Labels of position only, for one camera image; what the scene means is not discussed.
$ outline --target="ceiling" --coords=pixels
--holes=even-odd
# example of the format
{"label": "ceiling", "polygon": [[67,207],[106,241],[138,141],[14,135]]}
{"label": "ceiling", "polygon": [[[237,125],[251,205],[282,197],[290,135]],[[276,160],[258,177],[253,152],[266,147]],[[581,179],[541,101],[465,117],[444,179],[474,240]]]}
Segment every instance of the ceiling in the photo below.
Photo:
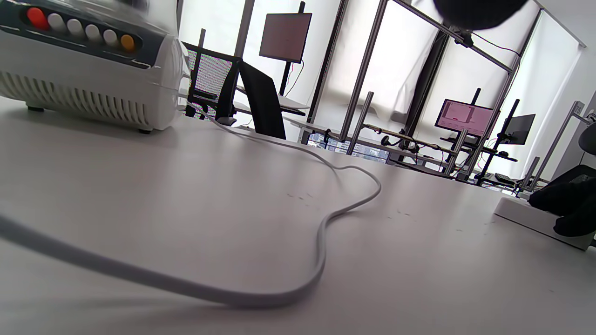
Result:
{"label": "ceiling", "polygon": [[596,1],[537,0],[561,25],[588,47],[596,47]]}

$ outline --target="gray cable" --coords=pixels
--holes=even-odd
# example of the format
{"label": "gray cable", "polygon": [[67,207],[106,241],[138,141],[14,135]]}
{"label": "gray cable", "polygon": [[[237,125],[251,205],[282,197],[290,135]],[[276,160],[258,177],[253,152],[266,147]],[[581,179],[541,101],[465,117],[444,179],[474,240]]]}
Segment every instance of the gray cable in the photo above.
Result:
{"label": "gray cable", "polygon": [[91,271],[99,272],[100,274],[111,277],[128,280],[133,283],[142,284],[156,289],[169,291],[172,293],[181,294],[198,298],[201,300],[208,300],[216,303],[223,303],[226,305],[242,307],[242,308],[276,308],[294,304],[306,296],[308,296],[314,288],[318,285],[319,280],[323,274],[325,267],[325,260],[327,257],[325,246],[325,230],[327,226],[335,219],[345,215],[347,212],[370,202],[381,193],[381,182],[370,172],[358,166],[335,166],[325,160],[318,154],[309,151],[302,147],[295,147],[293,145],[276,142],[266,138],[252,137],[250,135],[242,134],[232,129],[220,125],[212,117],[205,115],[214,125],[221,129],[236,134],[242,137],[248,137],[257,141],[281,145],[283,147],[297,149],[308,153],[320,161],[322,161],[329,168],[334,170],[356,169],[372,178],[377,183],[377,190],[370,196],[362,199],[350,206],[344,207],[333,213],[327,215],[321,222],[316,235],[316,265],[315,271],[311,278],[295,289],[279,292],[279,293],[248,293],[240,291],[230,291],[220,289],[217,287],[207,286],[203,284],[194,283],[192,281],[175,278],[169,275],[160,274],[158,272],[150,271],[140,268],[135,265],[120,262],[118,260],[106,258],[104,256],[96,255],[86,250],[71,246],[62,241],[58,241],[52,237],[43,235],[30,228],[27,228],[20,223],[0,215],[0,238],[18,244],[21,247],[41,253],[63,262],[79,266]]}

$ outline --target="button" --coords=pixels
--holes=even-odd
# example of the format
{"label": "button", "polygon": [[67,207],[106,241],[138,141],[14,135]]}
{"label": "button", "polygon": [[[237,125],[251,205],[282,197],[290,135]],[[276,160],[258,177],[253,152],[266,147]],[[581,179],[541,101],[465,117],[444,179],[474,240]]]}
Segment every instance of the button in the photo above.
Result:
{"label": "button", "polygon": [[77,38],[84,38],[85,32],[83,31],[83,25],[80,23],[79,20],[75,18],[71,18],[67,23],[66,26],[69,28],[69,32],[77,37]]}
{"label": "button", "polygon": [[27,10],[27,18],[31,21],[33,27],[41,30],[49,30],[48,20],[45,18],[44,12],[39,8],[29,8]]}
{"label": "button", "polygon": [[120,45],[120,42],[118,41],[118,35],[114,30],[111,29],[108,29],[104,32],[104,40],[107,45],[113,46],[114,48],[117,48]]}
{"label": "button", "polygon": [[49,26],[59,33],[66,33],[66,24],[62,19],[62,16],[56,13],[52,13],[48,16]]}
{"label": "button", "polygon": [[135,50],[135,39],[131,35],[123,35],[120,39],[124,50],[132,52]]}
{"label": "button", "polygon": [[100,29],[94,24],[85,27],[85,34],[87,34],[87,38],[93,43],[100,44],[104,41],[101,37]]}

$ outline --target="red button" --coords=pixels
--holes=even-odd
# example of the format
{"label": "red button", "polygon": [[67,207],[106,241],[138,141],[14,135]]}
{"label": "red button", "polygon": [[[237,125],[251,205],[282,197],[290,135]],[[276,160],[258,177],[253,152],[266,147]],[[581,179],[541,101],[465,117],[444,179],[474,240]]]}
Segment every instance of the red button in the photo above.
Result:
{"label": "red button", "polygon": [[29,10],[27,10],[27,18],[31,21],[33,27],[41,30],[49,30],[48,19],[45,17],[44,12],[39,8],[29,8]]}

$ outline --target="device vent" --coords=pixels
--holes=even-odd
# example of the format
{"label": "device vent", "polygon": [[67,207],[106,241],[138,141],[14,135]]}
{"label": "device vent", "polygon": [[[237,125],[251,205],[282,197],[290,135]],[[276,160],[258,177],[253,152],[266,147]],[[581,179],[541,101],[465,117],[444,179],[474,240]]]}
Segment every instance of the device vent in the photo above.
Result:
{"label": "device vent", "polygon": [[0,72],[0,94],[34,106],[148,125],[145,104]]}

